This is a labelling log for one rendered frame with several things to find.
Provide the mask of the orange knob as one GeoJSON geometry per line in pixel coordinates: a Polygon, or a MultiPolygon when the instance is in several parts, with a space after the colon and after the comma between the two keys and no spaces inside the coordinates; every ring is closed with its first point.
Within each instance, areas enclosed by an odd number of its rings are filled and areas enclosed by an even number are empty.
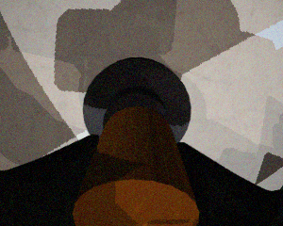
{"type": "Polygon", "coordinates": [[[74,206],[76,226],[197,226],[171,125],[134,106],[108,118],[74,206]]]}

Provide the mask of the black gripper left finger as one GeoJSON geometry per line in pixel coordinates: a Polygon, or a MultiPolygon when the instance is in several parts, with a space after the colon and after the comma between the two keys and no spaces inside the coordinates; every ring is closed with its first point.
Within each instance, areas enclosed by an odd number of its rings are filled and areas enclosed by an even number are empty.
{"type": "Polygon", "coordinates": [[[78,189],[99,140],[99,135],[89,135],[35,161],[0,170],[2,225],[76,226],[78,189]]]}

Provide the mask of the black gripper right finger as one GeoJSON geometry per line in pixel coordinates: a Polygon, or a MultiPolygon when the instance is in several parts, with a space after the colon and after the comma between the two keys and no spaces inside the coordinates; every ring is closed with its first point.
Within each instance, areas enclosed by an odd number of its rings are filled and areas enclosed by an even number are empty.
{"type": "Polygon", "coordinates": [[[283,189],[267,191],[191,144],[176,144],[197,201],[197,226],[277,226],[283,221],[283,189]]]}

